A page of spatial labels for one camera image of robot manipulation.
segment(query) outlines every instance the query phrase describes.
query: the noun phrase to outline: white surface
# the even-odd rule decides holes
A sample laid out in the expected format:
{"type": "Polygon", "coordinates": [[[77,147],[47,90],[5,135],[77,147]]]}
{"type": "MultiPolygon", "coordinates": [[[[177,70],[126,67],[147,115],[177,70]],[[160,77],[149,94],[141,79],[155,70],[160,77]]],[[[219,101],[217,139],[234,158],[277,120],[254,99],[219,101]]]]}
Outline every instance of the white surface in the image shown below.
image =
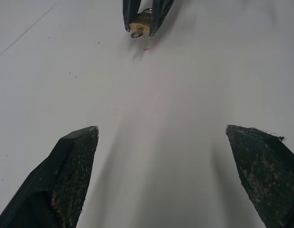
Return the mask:
{"type": "Polygon", "coordinates": [[[294,0],[176,2],[141,40],[122,1],[22,2],[34,19],[0,4],[0,53],[30,28],[0,56],[0,213],[60,137],[98,125],[78,228],[264,227],[225,126],[294,152],[294,0]]]}

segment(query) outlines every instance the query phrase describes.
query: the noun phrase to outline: worn rubber pad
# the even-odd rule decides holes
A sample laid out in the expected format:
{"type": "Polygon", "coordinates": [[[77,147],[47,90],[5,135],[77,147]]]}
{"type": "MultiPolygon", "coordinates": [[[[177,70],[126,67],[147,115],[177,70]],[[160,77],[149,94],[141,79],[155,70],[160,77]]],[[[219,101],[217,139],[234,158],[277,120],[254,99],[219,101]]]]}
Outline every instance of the worn rubber pad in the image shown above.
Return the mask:
{"type": "Polygon", "coordinates": [[[255,128],[228,125],[239,178],[267,228],[294,228],[294,154],[255,128]]]}
{"type": "Polygon", "coordinates": [[[74,228],[98,144],[95,126],[61,138],[0,215],[0,228],[74,228]]]}

